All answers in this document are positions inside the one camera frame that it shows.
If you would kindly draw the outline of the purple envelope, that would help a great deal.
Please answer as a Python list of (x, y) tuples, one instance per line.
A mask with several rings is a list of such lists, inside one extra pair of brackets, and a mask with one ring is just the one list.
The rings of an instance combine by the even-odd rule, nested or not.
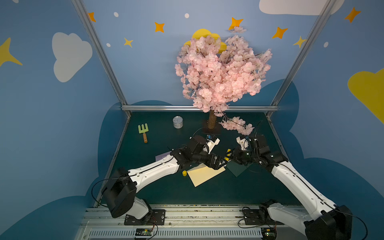
[(155, 161), (158, 162), (158, 161), (169, 161), (169, 160), (171, 160), (173, 158), (173, 156), (171, 156), (170, 153), (171, 153), (171, 151), (163, 153), (163, 154), (160, 154), (160, 155), (157, 155), (155, 157)]

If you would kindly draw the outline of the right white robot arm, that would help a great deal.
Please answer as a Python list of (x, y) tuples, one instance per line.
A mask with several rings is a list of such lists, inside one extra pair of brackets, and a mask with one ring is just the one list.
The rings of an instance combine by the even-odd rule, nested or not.
[(280, 222), (309, 240), (349, 240), (352, 236), (352, 212), (338, 206), (312, 186), (281, 152), (272, 152), (265, 136), (237, 138), (238, 147), (227, 151), (226, 158), (239, 165), (259, 164), (278, 179), (306, 209), (300, 213), (274, 200), (260, 204), (259, 219)]

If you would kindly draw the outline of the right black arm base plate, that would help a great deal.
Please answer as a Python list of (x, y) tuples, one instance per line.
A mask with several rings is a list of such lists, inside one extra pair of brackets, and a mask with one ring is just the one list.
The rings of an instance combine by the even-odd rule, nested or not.
[(243, 208), (243, 222), (246, 226), (258, 226), (258, 225), (283, 225), (280, 222), (276, 222), (271, 219), (271, 217), (268, 214), (267, 210), (264, 209), (250, 209), (250, 208)]

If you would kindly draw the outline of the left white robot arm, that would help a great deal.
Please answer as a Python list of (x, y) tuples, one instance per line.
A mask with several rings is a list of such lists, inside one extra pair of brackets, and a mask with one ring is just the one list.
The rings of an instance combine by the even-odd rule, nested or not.
[(140, 167), (126, 170), (119, 168), (112, 177), (105, 180), (102, 197), (106, 201), (112, 218), (128, 214), (137, 220), (143, 220), (150, 212), (146, 201), (136, 194), (147, 185), (183, 170), (191, 164), (202, 164), (212, 170), (220, 170), (228, 161), (212, 152), (220, 140), (214, 137), (207, 140), (202, 136), (192, 137), (187, 145), (172, 150), (161, 160)]

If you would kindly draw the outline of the cream yellow envelope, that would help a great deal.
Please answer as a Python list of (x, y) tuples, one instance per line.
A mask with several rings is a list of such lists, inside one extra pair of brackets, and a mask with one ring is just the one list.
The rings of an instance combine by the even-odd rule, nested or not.
[(218, 170), (214, 170), (212, 168), (207, 167), (204, 164), (200, 164), (190, 170), (187, 171), (188, 176), (190, 177), (194, 187), (197, 187), (206, 181), (214, 178), (215, 176), (221, 174), (226, 169), (225, 167), (221, 167)]

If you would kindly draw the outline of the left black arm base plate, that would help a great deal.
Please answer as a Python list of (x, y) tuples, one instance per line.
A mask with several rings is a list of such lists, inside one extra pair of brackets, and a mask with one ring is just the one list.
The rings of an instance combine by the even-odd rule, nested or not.
[(143, 218), (136, 219), (133, 216), (126, 215), (124, 225), (125, 226), (145, 226), (145, 225), (157, 225), (163, 226), (165, 224), (166, 210), (150, 210)]

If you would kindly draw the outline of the yellow glue stick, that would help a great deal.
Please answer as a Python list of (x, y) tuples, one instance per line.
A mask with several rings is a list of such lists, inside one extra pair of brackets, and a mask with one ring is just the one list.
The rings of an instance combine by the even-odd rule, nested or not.
[(224, 157), (224, 159), (227, 161), (227, 162), (230, 162), (232, 160), (232, 155), (233, 155), (233, 151), (231, 149), (228, 149), (227, 152), (226, 152), (226, 155)]

